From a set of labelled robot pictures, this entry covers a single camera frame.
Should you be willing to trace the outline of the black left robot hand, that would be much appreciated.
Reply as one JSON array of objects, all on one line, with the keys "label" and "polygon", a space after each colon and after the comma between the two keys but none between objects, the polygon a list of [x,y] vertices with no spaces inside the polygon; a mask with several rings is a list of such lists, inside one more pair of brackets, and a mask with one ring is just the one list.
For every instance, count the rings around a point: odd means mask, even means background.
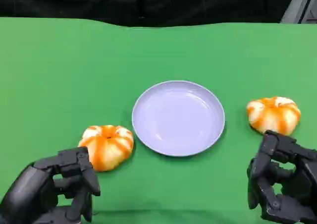
[{"label": "black left robot hand", "polygon": [[98,177],[86,147],[30,163],[0,203],[2,224],[80,224],[93,218]]}]

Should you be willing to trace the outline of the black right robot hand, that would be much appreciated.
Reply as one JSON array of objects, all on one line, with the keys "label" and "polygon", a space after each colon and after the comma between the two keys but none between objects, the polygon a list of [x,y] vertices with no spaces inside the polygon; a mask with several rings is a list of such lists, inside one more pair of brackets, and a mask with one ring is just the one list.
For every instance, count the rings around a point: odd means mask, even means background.
[{"label": "black right robot hand", "polygon": [[248,206],[280,224],[317,222],[317,152],[267,130],[247,168]]}]

